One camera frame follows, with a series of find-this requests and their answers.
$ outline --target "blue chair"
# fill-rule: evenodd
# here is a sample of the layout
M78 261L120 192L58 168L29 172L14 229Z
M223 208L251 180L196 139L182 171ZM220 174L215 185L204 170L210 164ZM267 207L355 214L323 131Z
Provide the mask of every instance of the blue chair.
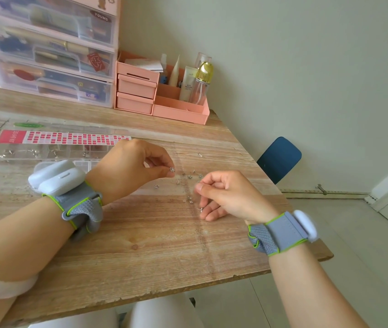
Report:
M302 152L284 137L277 138L257 163L270 180L277 184L300 161Z

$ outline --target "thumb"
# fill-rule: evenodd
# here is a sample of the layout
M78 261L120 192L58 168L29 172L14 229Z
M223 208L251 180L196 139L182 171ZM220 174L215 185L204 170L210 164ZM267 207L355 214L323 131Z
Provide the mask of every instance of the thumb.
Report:
M206 197L215 201L219 201L219 197L221 197L223 191L225 191L225 190L217 189L216 187L210 186L205 183L197 183L195 186L195 189L203 197Z
M165 166L155 166L152 168L146 168L148 171L149 181L153 181L158 178L168 177L171 171Z

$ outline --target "wooden table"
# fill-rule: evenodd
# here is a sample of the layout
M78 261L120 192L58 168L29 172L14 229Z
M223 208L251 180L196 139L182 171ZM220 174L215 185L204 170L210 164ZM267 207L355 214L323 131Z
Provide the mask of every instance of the wooden table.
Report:
M213 111L207 124L200 126L0 89L0 128L6 121L124 128L132 137L166 148L177 176L148 183L106 206L100 231L80 243L67 243L40 273L35 287L17 299L2 327L270 272L267 256L254 251L248 242L242 220L230 216L216 222L201 221L196 205L186 200L198 179L190 180L182 173L195 169L205 175L238 169L279 210L292 209ZM30 173L30 167L0 165L0 219L35 200L26 186ZM333 257L321 240L310 246L320 261Z

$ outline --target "gray strap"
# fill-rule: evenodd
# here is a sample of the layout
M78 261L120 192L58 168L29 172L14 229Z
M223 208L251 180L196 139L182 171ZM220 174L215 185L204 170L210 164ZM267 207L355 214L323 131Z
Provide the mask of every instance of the gray strap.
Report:
M72 240L77 241L87 233L98 231L100 223L103 220L101 198L102 195L95 192L86 182L81 183L78 187L73 188L63 195L55 197L64 209L62 218L65 221L72 220L77 226L77 230L71 237Z
M286 251L307 238L308 233L289 212L268 224L249 226L249 239L253 247L267 255Z

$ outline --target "forearm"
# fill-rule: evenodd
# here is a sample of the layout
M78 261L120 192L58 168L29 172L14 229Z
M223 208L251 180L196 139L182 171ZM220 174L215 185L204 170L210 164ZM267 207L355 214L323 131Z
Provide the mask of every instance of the forearm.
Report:
M23 281L39 273L74 231L60 208L40 198L0 220L0 281Z
M269 258L291 327L368 328L306 243Z

